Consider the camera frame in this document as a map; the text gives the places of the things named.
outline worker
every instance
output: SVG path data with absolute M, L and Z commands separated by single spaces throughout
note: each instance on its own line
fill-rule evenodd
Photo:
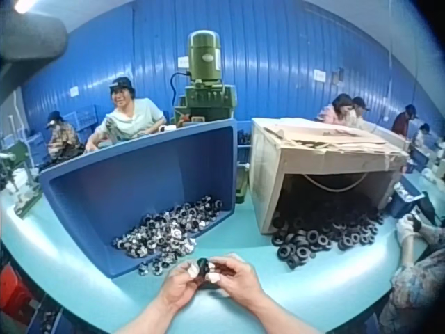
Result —
M 86 143 L 86 152 L 97 150 L 105 138 L 113 143 L 146 134 L 153 134 L 165 124 L 162 111 L 150 99 L 135 99 L 135 90 L 127 77 L 119 77 L 110 85 L 111 99 L 115 105 L 102 124 Z
M 268 334 L 320 333 L 276 304 L 261 288 L 254 268 L 236 255 L 213 257 L 209 261 L 215 264 L 217 272 L 208 273 L 205 280 L 225 290 L 232 299 L 255 315 Z M 198 272 L 196 263 L 192 261 L 173 269 L 158 296 L 118 334 L 164 334 L 173 317 L 204 282 L 197 275 Z
M 361 130 L 366 130 L 366 125 L 363 119 L 363 113 L 365 111 L 369 111 L 369 108 L 366 107 L 366 103 L 364 103 L 364 100 L 360 96 L 356 96 L 353 98 L 353 107 L 357 118 L 355 119 L 355 122 L 350 126 L 356 127 Z
M 408 126 L 410 124 L 411 120 L 414 120 L 416 118 L 417 111 L 416 107 L 412 104 L 408 104 L 405 107 L 405 111 L 402 113 L 399 113 L 392 125 L 392 132 L 395 134 L 400 134 L 401 136 L 404 136 L 407 138 L 408 135 Z
M 325 124 L 348 125 L 354 118 L 353 100 L 348 94 L 340 94 L 332 104 L 326 106 L 317 116 L 317 121 Z
M 428 123 L 424 123 L 420 126 L 418 132 L 412 137 L 411 145 L 416 148 L 423 147 L 423 137 L 430 133 L 430 125 Z
M 48 115 L 47 129 L 52 132 L 48 143 L 48 153 L 52 159 L 63 155 L 70 148 L 79 148 L 81 142 L 73 126 L 65 122 L 60 112 L 52 111 Z
M 391 294 L 380 313 L 381 333 L 418 333 L 416 327 L 439 296 L 445 279 L 445 229 L 422 223 L 417 214 L 406 214 L 396 227 L 401 267 L 391 280 Z M 416 234 L 429 244 L 431 254 L 415 264 Z

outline black wire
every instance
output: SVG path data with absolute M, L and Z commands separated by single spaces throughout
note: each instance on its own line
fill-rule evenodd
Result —
M 172 90 L 173 90 L 172 106 L 175 106 L 175 99 L 176 99 L 176 89 L 175 89 L 175 86 L 173 85 L 173 79 L 174 79 L 175 76 L 177 76 L 178 74 L 180 74 L 180 75 L 184 75 L 185 77 L 189 77 L 189 76 L 190 76 L 190 72 L 187 71 L 187 73 L 175 72 L 175 73 L 173 73 L 173 75 L 170 77 L 170 87 L 171 87 Z

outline pink shirt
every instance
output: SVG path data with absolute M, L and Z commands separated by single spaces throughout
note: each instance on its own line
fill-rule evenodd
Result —
M 346 125 L 346 119 L 340 120 L 331 104 L 325 106 L 317 116 L 317 119 L 326 124 Z

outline table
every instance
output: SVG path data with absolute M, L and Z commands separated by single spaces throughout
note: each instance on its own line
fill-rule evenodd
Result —
M 410 176 L 433 202 L 443 203 L 432 184 Z M 1 193 L 2 240 L 17 263 L 53 299 L 82 320 L 111 332 L 132 320 L 156 296 L 163 277 L 137 271 L 104 276 L 81 252 L 43 197 L 24 217 L 13 197 Z M 395 220 L 386 218 L 372 246 L 338 248 L 292 271 L 277 259 L 270 237 L 259 234 L 249 193 L 235 214 L 197 240 L 194 258 L 237 253 L 253 264 L 264 290 L 279 304 L 322 331 L 342 325 L 373 305 L 391 288 L 401 248 Z M 418 258 L 426 248 L 415 241 Z M 200 290 L 173 321 L 169 333 L 261 333 L 259 322 L 215 290 Z

